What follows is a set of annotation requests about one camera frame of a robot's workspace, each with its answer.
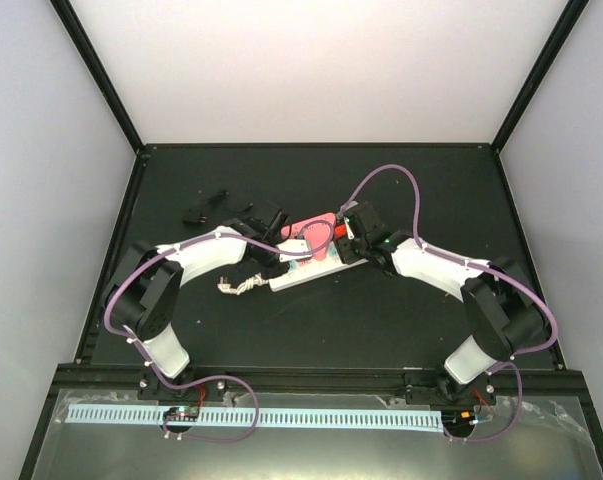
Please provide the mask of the red cube plug adapter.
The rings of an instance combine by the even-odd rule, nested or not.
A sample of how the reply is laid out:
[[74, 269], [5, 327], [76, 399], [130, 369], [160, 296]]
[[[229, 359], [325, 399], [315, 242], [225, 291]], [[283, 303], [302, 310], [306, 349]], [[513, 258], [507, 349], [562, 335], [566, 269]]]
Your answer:
[[346, 223], [341, 223], [335, 226], [334, 237], [336, 239], [344, 237], [351, 238], [352, 232], [350, 231], [350, 228]]

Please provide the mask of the white power strip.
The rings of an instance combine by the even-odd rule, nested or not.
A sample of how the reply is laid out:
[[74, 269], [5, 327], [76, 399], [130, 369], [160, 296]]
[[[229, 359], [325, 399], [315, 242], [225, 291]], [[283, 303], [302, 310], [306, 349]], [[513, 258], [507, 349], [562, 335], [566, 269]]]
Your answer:
[[366, 262], [366, 259], [355, 259], [354, 263], [345, 264], [342, 262], [337, 249], [331, 245], [323, 260], [311, 258], [290, 261], [288, 272], [282, 276], [271, 279], [268, 285], [273, 292], [278, 292], [363, 265]]

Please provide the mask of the black plug with thin cable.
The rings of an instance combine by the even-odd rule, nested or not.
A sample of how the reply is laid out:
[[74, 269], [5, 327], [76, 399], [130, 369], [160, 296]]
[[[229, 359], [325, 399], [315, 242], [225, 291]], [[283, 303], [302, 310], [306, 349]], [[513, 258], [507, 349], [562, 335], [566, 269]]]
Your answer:
[[198, 227], [208, 223], [216, 215], [234, 218], [250, 212], [254, 207], [252, 201], [243, 197], [232, 196], [230, 192], [221, 188], [213, 195], [198, 201], [188, 208], [181, 217], [181, 222], [186, 226]]

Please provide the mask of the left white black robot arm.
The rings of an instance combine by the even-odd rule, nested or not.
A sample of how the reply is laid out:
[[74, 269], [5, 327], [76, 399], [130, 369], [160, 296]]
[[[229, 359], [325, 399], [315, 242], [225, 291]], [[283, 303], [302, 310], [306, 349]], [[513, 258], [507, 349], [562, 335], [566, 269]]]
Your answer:
[[181, 288], [221, 267], [254, 260], [276, 268], [289, 215], [276, 206], [252, 207], [203, 235], [175, 244], [137, 242], [125, 252], [102, 294], [103, 325], [138, 346], [162, 373], [160, 386], [174, 399], [188, 397], [196, 376], [172, 326]]

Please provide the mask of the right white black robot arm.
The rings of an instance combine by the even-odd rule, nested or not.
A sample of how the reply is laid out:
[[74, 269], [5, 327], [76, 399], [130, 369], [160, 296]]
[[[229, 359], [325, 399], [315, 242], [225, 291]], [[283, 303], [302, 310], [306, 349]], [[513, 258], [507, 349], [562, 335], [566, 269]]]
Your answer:
[[555, 321], [519, 265], [508, 259], [463, 257], [404, 230], [390, 231], [367, 202], [355, 201], [337, 213], [335, 244], [341, 260], [366, 260], [389, 276], [424, 282], [459, 300], [470, 335], [443, 362], [435, 379], [438, 396], [457, 403], [483, 373], [505, 366], [534, 349], [528, 343]]

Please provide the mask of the pink triangular plug adapter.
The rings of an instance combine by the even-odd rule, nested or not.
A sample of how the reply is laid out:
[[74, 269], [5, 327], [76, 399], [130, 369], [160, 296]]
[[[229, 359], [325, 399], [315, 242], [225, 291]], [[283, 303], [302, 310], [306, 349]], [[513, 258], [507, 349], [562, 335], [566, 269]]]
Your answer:
[[331, 228], [336, 226], [336, 215], [334, 213], [325, 213], [315, 217], [293, 223], [285, 226], [281, 230], [283, 242], [277, 247], [281, 250], [293, 251], [294, 242], [299, 244], [301, 239], [308, 244], [308, 250], [314, 250], [323, 245], [326, 241], [331, 242], [333, 233]]

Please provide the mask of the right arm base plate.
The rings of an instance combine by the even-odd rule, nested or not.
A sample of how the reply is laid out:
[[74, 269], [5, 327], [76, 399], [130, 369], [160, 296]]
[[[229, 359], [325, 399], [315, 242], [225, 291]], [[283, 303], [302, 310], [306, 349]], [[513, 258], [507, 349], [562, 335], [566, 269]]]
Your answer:
[[496, 404], [489, 377], [480, 374], [468, 384], [456, 382], [445, 370], [420, 369], [403, 373], [400, 395], [408, 403], [428, 405], [473, 406]]

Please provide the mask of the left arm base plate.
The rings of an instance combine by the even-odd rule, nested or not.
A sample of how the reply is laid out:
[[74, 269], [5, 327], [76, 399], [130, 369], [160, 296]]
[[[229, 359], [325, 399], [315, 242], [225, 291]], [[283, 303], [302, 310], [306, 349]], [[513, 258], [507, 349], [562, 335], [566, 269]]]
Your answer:
[[190, 430], [202, 416], [204, 406], [220, 406], [230, 382], [226, 379], [213, 379], [186, 389], [167, 387], [156, 373], [147, 367], [143, 370], [137, 389], [137, 399], [152, 401], [165, 407], [161, 414], [159, 426], [168, 431], [185, 433]]

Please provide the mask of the left black frame post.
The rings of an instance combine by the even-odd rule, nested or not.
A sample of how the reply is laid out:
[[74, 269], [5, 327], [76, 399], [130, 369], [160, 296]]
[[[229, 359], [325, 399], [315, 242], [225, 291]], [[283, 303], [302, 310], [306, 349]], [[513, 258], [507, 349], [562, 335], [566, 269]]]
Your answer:
[[68, 0], [51, 0], [50, 4], [69, 35], [84, 65], [87, 67], [128, 144], [133, 152], [138, 154], [144, 149], [144, 143], [76, 13], [72, 2]]

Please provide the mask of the black frame post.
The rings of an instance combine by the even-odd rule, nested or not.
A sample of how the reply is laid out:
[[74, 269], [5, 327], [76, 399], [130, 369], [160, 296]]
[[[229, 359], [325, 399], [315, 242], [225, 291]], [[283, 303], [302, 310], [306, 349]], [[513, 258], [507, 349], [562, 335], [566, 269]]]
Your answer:
[[133, 152], [138, 154], [144, 149], [144, 143], [76, 13], [72, 2], [68, 0], [51, 0], [50, 4], [69, 35], [84, 65], [87, 67], [128, 144]]
[[491, 148], [495, 152], [501, 153], [504, 150], [588, 4], [588, 0], [569, 0], [566, 2], [491, 142]]

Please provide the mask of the right black frame post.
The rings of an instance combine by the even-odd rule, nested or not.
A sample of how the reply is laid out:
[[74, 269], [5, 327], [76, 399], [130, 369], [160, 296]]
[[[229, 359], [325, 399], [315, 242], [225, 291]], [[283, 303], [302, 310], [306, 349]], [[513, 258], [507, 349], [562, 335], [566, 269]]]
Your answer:
[[501, 153], [504, 150], [588, 4], [588, 0], [569, 0], [566, 2], [491, 142], [491, 148], [495, 152]]

